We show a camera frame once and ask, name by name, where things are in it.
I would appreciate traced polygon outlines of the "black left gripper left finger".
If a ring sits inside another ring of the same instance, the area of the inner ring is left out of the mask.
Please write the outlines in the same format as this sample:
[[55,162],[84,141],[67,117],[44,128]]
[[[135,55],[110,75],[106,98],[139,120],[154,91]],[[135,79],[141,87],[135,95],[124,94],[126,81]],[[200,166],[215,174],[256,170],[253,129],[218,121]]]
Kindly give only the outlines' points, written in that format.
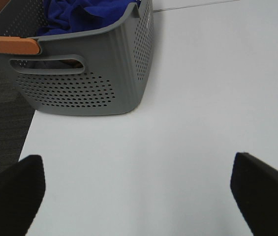
[[46,191],[42,157],[29,155],[0,173],[0,236],[24,236]]

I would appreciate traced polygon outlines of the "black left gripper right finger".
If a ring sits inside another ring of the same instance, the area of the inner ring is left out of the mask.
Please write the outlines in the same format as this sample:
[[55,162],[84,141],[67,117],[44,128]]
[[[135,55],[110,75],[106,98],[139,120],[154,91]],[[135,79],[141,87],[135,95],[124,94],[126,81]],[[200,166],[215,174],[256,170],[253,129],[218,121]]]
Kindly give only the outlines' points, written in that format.
[[247,152],[238,152],[230,189],[254,236],[278,236],[277,169]]

